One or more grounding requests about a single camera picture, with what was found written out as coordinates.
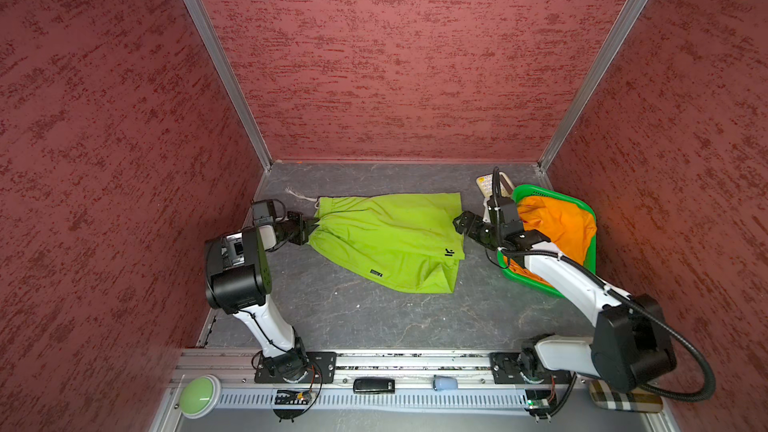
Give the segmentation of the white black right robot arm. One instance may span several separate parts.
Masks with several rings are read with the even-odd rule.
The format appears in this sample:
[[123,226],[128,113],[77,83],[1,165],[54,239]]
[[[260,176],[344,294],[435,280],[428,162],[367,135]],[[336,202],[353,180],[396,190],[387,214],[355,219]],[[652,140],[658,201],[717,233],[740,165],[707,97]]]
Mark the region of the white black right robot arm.
[[633,298],[611,286],[540,231],[525,231],[519,220],[498,225],[464,211],[453,225],[459,234],[543,278],[594,327],[590,336],[543,334],[526,341],[518,367],[527,381],[539,383],[562,370],[599,378],[620,392],[630,392],[675,370],[671,336],[655,323],[663,313],[651,297]]

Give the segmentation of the lime green shorts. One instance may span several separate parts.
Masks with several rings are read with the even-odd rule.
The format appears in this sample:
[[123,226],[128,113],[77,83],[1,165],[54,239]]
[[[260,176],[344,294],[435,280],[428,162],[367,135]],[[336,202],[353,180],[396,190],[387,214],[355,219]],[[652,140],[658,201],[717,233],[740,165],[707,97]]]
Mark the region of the lime green shorts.
[[320,197],[309,245],[332,263],[408,294],[451,294],[465,259],[454,193]]

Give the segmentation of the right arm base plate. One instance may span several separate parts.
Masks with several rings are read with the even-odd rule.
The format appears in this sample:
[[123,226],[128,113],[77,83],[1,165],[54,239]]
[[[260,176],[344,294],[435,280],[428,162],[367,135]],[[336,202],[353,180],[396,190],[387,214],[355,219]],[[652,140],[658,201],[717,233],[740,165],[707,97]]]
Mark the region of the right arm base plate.
[[569,372],[546,369],[532,349],[490,353],[489,361],[495,384],[567,385],[571,380]]

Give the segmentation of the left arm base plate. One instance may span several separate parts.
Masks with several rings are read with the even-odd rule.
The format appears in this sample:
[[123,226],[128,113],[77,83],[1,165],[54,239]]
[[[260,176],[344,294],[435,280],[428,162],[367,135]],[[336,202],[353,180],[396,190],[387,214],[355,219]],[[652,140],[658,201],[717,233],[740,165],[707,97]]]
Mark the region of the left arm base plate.
[[258,356],[255,366],[254,379],[256,384],[318,384],[332,383],[334,380],[337,354],[327,351],[310,351],[306,353],[307,364],[294,372],[281,370],[272,359]]

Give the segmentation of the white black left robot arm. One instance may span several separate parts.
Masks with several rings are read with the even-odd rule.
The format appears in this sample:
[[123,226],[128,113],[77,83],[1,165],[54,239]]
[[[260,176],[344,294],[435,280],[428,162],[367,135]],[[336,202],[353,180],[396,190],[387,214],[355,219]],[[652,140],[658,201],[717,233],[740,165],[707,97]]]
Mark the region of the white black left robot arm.
[[302,339],[271,297],[267,254],[286,243],[305,244],[313,228],[313,220],[289,211],[284,219],[222,235],[204,245],[209,306],[245,324],[261,346],[268,376],[285,382],[302,381],[310,360]]

